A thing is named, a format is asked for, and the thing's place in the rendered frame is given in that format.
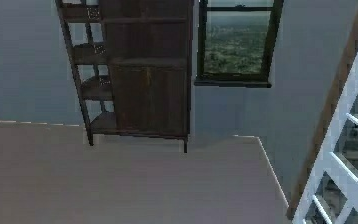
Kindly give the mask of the dark brown wooden shelf cupboard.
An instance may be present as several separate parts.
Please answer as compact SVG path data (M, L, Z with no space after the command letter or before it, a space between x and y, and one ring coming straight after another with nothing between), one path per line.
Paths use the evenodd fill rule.
M188 140L193 0L54 0L87 136Z

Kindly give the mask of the black framed window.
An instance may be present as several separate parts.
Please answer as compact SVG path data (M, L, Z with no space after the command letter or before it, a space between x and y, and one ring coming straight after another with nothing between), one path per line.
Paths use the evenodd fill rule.
M284 0L198 0L197 86L269 88Z

